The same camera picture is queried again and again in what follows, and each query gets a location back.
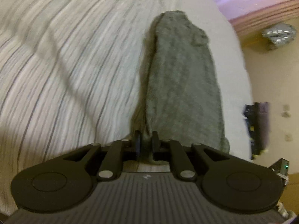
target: striped fabric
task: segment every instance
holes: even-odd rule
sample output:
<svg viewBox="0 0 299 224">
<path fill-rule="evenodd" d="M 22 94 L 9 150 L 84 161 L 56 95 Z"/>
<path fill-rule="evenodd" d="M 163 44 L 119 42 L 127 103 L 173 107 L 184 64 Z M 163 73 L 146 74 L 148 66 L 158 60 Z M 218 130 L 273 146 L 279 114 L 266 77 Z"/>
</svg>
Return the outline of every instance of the striped fabric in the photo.
<svg viewBox="0 0 299 224">
<path fill-rule="evenodd" d="M 251 103 L 238 40 L 214 2 L 201 1 L 204 6 L 196 0 L 1 0 L 0 212 L 16 209 L 10 182 L 22 169 L 131 132 L 133 115 L 143 110 L 138 101 L 144 40 L 162 12 L 186 11 L 211 38 L 212 52 L 217 48 L 220 87 L 230 92 L 222 96 L 223 107 L 237 109 L 224 117 Z M 221 47 L 224 41 L 231 44 Z M 223 63 L 240 76 L 222 74 Z M 232 85 L 245 95 L 236 104 L 231 96 L 239 89 Z M 230 130 L 240 122 L 227 120 L 226 131 L 232 148 L 246 158 L 245 126 L 236 130 L 243 146 L 234 145 L 240 137 Z"/>
</svg>

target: mattress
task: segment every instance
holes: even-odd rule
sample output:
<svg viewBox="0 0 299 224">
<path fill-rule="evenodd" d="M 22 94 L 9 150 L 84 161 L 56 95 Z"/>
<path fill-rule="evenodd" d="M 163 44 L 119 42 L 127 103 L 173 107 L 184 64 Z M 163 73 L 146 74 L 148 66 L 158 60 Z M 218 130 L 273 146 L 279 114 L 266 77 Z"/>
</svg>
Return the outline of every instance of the mattress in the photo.
<svg viewBox="0 0 299 224">
<path fill-rule="evenodd" d="M 16 209 L 10 182 L 22 169 L 130 134 L 143 110 L 148 28 L 167 10 L 183 10 L 209 36 L 231 154 L 250 158 L 249 78 L 212 0 L 1 0 L 0 212 Z"/>
</svg>

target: crumpled plastic bag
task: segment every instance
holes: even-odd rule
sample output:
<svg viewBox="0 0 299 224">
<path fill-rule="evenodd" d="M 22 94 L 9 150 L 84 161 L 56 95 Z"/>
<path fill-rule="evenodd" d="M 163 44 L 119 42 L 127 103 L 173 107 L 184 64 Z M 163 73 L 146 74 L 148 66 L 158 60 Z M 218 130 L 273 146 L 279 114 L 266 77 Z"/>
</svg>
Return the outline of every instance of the crumpled plastic bag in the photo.
<svg viewBox="0 0 299 224">
<path fill-rule="evenodd" d="M 268 49 L 277 49 L 288 44 L 296 38 L 297 30 L 289 24 L 279 23 L 262 32 L 262 36 L 268 38 Z"/>
</svg>

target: electronic device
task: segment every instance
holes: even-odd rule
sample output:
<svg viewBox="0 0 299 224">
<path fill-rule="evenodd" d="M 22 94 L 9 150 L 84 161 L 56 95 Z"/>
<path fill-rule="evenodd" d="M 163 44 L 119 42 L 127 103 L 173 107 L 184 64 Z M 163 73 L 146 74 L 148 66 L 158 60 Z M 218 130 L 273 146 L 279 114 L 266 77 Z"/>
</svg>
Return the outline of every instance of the electronic device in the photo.
<svg viewBox="0 0 299 224">
<path fill-rule="evenodd" d="M 138 131 L 132 140 L 92 143 L 21 171 L 11 183 L 19 209 L 5 224 L 285 221 L 276 210 L 285 186 L 276 171 L 202 144 L 160 140 L 155 131 L 151 141 L 154 160 L 168 161 L 171 172 L 122 171 L 139 157 Z"/>
</svg>

